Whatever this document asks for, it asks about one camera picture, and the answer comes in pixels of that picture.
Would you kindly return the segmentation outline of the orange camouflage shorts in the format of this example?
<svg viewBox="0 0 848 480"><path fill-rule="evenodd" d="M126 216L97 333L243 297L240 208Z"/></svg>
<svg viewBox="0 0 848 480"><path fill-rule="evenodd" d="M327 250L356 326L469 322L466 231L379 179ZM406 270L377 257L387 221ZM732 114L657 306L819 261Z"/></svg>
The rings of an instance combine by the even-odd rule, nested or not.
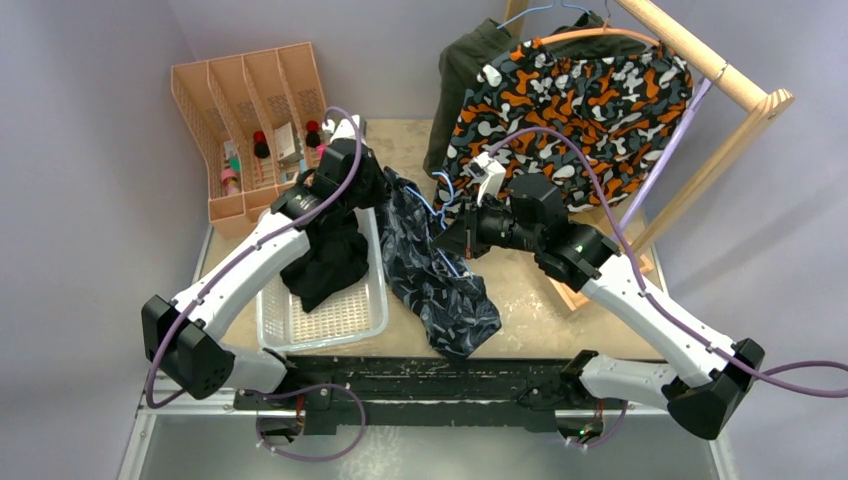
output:
<svg viewBox="0 0 848 480"><path fill-rule="evenodd" d="M438 171L450 177L456 196L474 195L479 181L470 161L520 131L493 155L507 180L542 173L569 211L590 210L600 200L585 157L615 206L639 189L692 95L688 63L663 45L577 59L525 41L478 72Z"/></svg>

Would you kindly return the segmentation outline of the wooden clothes rack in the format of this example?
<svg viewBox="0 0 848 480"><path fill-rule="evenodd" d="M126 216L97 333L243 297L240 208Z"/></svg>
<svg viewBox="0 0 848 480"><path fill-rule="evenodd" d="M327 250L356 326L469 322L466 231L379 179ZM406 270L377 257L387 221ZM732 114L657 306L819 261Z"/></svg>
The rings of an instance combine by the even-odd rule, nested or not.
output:
<svg viewBox="0 0 848 480"><path fill-rule="evenodd" d="M795 97L786 88L765 91L737 68L727 56L727 49L715 50L713 40L701 39L656 2L618 0L616 3L647 30L645 34L632 32L632 37L646 39L653 36L662 41L745 113L740 121L725 129L726 137L721 141L716 139L718 134L707 125L705 118L693 117L694 126L689 129L693 138L707 143L714 150L705 156L700 167L634 239L631 244L633 251L642 254L648 249L656 249L655 243L790 108Z"/></svg>

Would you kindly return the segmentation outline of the black shorts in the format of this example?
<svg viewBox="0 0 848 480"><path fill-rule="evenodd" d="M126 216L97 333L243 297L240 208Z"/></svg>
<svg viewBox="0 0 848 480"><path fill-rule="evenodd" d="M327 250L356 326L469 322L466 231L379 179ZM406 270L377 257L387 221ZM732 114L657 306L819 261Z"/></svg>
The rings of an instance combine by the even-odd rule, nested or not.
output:
<svg viewBox="0 0 848 480"><path fill-rule="evenodd" d="M310 223L305 232L309 250L279 275L289 291L300 299L302 311L310 313L368 273L369 242L359 231L355 213Z"/></svg>

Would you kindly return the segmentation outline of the white plastic basket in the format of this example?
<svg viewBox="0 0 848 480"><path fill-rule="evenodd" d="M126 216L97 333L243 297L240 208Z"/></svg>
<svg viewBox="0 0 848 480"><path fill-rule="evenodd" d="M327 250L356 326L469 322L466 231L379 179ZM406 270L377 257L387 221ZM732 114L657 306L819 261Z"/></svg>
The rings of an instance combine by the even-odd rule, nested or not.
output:
<svg viewBox="0 0 848 480"><path fill-rule="evenodd" d="M388 324L387 289L375 212L356 209L354 213L359 232L369 243L367 274L309 313L281 278L273 277L256 296L261 347L285 353L312 350L358 342L384 331Z"/></svg>

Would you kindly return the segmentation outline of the red black marker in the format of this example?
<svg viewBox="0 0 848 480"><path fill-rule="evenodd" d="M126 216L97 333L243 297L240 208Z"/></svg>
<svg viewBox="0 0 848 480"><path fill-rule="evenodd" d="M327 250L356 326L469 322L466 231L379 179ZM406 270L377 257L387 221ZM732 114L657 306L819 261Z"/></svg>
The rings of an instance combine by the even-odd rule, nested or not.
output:
<svg viewBox="0 0 848 480"><path fill-rule="evenodd" d="M307 147L317 149L322 145L321 125L315 120L309 120L305 124L305 144Z"/></svg>

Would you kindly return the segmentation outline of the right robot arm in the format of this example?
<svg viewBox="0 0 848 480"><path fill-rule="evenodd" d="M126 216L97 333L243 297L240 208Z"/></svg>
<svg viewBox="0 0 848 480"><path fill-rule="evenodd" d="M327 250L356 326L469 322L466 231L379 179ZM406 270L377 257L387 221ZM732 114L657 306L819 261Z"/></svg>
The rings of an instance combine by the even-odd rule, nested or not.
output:
<svg viewBox="0 0 848 480"><path fill-rule="evenodd" d="M547 277L613 313L661 354L661 362L646 363L581 351L561 381L573 406L596 398L636 402L665 410L687 432L714 440L764 360L756 341L734 341L698 320L633 268L615 241L569 219L553 183L541 174L512 180L507 203L490 194L465 200L433 245L467 259L493 247L531 252Z"/></svg>

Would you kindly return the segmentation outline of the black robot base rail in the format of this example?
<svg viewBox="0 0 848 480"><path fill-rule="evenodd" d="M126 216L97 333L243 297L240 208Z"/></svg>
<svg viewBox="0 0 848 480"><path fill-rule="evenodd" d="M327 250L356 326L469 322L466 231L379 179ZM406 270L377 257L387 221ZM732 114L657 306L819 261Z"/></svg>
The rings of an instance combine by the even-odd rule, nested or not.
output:
<svg viewBox="0 0 848 480"><path fill-rule="evenodd" d="M340 426L561 429L567 410L614 411L627 402L593 397L567 360L297 356L269 387L239 387L238 410L298 409L307 435Z"/></svg>

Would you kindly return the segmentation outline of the olive green shorts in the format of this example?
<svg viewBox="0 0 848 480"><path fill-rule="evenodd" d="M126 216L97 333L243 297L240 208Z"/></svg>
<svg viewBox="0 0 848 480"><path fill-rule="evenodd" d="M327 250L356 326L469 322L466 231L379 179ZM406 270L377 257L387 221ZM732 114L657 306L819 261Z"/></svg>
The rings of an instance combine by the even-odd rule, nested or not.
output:
<svg viewBox="0 0 848 480"><path fill-rule="evenodd" d="M499 22L487 18L442 50L438 61L440 96L422 165L426 174L441 168L465 92L476 81L478 72L519 44L520 40L501 28ZM560 41L548 49L558 58L589 59L638 54L646 46L627 36L609 35Z"/></svg>

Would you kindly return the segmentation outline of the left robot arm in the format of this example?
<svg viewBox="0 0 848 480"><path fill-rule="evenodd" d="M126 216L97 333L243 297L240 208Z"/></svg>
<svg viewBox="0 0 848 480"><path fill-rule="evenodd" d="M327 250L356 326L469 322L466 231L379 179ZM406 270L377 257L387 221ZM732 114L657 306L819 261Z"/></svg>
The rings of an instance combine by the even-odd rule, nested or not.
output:
<svg viewBox="0 0 848 480"><path fill-rule="evenodd" d="M318 167L285 189L224 260L172 298L146 301L141 321L151 372L197 400L229 387L259 391L275 409L292 405L298 382L274 345L241 351L223 337L269 285L282 287L305 314L360 290L384 302L375 209L386 196L373 150L355 138L331 141Z"/></svg>

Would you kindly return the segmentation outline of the pink small bottle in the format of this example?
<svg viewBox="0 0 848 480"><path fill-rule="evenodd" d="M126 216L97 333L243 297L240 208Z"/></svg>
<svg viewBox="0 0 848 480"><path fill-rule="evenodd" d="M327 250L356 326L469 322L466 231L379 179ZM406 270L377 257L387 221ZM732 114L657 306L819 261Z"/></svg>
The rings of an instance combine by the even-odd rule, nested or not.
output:
<svg viewBox="0 0 848 480"><path fill-rule="evenodd" d="M233 196L241 193L240 176L233 168L227 167L221 171L220 182L225 196Z"/></svg>

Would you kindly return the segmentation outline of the dark leaf print shorts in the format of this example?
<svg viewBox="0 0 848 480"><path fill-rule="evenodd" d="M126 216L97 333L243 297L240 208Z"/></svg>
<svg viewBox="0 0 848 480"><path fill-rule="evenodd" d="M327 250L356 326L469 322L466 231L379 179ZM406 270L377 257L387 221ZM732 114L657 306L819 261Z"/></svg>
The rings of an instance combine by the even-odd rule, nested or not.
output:
<svg viewBox="0 0 848 480"><path fill-rule="evenodd" d="M502 327L484 279L458 255L431 245L441 218L417 184L383 169L387 199L375 208L384 277L392 293L419 317L430 347L464 360Z"/></svg>

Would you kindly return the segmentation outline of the peach plastic desk organizer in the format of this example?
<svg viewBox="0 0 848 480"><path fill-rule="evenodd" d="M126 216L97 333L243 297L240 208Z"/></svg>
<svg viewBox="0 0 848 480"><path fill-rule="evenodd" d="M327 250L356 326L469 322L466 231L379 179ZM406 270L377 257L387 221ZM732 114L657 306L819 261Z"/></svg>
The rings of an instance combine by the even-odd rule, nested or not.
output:
<svg viewBox="0 0 848 480"><path fill-rule="evenodd" d="M208 220L224 238L246 235L263 210L305 169L318 149L305 144L305 124L327 104L310 43L175 65L171 92L207 169ZM291 122L301 158L277 160L274 130ZM239 173L241 193L225 196L220 174Z"/></svg>

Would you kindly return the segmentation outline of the white medicine box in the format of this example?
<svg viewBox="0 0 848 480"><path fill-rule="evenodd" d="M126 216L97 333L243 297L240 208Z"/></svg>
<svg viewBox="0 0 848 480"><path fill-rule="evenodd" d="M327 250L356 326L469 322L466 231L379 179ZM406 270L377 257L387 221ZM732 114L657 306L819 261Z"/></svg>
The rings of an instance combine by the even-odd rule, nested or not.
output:
<svg viewBox="0 0 848 480"><path fill-rule="evenodd" d="M297 163L301 158L299 138L291 122L274 130L277 160L282 165Z"/></svg>

